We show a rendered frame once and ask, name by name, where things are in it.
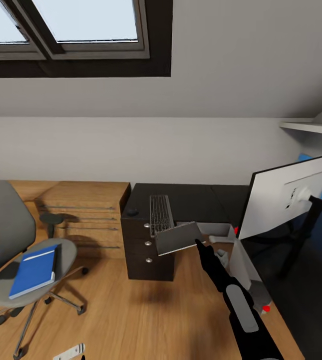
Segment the folder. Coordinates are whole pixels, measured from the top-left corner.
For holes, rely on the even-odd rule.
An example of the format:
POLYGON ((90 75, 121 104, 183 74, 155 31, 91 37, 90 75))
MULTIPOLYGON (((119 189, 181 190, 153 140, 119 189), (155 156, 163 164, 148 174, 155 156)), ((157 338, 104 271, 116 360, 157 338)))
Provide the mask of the folder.
POLYGON ((9 299, 12 300, 54 282, 58 245, 52 245, 22 257, 9 299))

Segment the monitor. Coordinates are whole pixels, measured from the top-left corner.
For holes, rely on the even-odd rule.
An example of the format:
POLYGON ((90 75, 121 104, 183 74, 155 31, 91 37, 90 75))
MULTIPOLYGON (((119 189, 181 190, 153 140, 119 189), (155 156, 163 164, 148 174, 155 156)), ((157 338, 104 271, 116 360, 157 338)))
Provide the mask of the monitor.
POLYGON ((235 236, 263 241, 290 240, 303 248, 322 213, 322 156, 254 172, 235 236), (308 213, 298 238, 293 238, 292 218, 308 213), (281 238, 261 237, 289 221, 292 231, 281 238))

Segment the notebook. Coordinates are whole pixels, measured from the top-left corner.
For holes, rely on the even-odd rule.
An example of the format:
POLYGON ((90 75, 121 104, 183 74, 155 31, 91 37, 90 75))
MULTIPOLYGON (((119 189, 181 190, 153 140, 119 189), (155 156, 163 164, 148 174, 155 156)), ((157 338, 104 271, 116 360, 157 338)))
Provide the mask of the notebook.
POLYGON ((176 226, 176 228, 159 231, 155 235, 159 257, 196 246, 195 240, 199 240, 201 243, 206 242, 197 223, 194 221, 176 226))

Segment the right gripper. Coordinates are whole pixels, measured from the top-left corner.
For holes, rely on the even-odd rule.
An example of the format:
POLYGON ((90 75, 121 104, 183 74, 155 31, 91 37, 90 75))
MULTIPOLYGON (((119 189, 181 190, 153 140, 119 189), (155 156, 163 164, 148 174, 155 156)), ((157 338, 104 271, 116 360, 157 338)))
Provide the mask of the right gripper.
POLYGON ((210 278, 218 270, 225 269, 219 259, 215 256, 211 245, 204 246, 199 240, 195 240, 199 250, 201 265, 203 270, 207 272, 210 278))

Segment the keyboard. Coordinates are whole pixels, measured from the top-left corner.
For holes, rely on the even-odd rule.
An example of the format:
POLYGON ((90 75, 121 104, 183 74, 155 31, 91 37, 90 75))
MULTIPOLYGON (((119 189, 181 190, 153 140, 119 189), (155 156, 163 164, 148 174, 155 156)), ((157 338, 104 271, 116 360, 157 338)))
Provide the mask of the keyboard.
POLYGON ((150 196, 150 236, 169 228, 176 228, 168 195, 150 196))

